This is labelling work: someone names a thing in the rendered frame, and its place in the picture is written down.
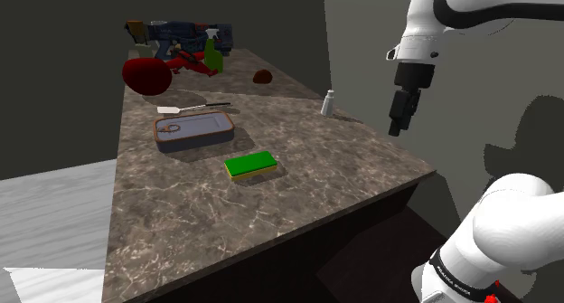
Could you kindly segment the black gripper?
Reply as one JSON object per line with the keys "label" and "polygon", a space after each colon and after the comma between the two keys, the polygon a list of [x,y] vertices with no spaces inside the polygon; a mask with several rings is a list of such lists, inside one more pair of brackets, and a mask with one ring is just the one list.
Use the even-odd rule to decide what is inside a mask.
{"label": "black gripper", "polygon": [[434,64],[399,62],[394,84],[403,90],[396,90],[390,107],[389,135],[398,137],[402,130],[408,130],[415,115],[421,91],[430,87],[435,73]]}

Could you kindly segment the white salt shaker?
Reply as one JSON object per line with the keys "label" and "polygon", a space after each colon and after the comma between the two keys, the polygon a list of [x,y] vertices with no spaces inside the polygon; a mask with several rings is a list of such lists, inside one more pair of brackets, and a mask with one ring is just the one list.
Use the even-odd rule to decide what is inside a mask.
{"label": "white salt shaker", "polygon": [[334,91],[328,90],[327,94],[324,97],[324,103],[320,113],[323,116],[330,117],[333,115],[333,110],[334,110]]}

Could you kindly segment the green and yellow sponge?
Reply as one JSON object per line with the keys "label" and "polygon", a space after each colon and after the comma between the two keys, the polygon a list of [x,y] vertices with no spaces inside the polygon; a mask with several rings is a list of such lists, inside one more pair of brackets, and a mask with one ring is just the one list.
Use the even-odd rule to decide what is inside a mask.
{"label": "green and yellow sponge", "polygon": [[276,170],[277,160],[268,151],[261,151],[227,159],[224,166],[230,179],[236,181]]}

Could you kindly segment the green spray bottle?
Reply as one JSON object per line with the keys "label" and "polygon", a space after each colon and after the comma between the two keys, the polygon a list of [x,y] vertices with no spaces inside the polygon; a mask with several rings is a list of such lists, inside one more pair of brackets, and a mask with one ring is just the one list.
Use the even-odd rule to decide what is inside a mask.
{"label": "green spray bottle", "polygon": [[217,73],[223,71],[223,56],[215,49],[215,39],[217,38],[218,29],[209,28],[206,30],[207,40],[204,47],[204,63],[211,70]]}

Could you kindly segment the grey sardine tin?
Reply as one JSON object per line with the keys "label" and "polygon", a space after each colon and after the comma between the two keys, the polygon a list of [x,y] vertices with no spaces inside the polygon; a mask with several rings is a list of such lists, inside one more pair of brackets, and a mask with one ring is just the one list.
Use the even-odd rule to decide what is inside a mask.
{"label": "grey sardine tin", "polygon": [[154,139],[162,153],[220,144],[234,139],[234,124],[222,111],[160,118],[154,121]]}

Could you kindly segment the red toy plane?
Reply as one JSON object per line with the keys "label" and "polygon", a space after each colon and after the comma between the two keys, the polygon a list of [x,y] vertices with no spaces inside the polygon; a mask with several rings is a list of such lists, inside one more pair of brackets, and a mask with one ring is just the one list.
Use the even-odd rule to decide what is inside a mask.
{"label": "red toy plane", "polygon": [[174,73],[179,74],[181,68],[205,74],[209,77],[218,73],[217,69],[210,69],[202,62],[204,52],[190,53],[183,50],[172,50],[172,59],[166,62],[167,67]]}

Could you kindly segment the blue toy blaster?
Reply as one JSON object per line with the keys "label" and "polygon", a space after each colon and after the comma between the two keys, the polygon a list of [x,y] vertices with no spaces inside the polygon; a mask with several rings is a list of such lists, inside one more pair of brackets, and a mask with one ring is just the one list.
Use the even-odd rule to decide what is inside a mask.
{"label": "blue toy blaster", "polygon": [[179,44],[187,52],[203,52],[208,40],[208,32],[214,34],[213,47],[224,56],[229,56],[233,47],[232,26],[230,24],[191,23],[183,21],[127,21],[124,29],[135,44],[148,46],[156,42],[157,59],[170,60],[170,51]]}

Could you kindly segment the large dark red ball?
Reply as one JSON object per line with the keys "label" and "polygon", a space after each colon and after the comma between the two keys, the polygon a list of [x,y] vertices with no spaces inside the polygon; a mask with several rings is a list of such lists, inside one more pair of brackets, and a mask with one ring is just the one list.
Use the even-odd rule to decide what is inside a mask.
{"label": "large dark red ball", "polygon": [[134,92],[143,96],[157,96],[169,88],[172,73],[160,59],[136,58],[124,63],[122,78]]}

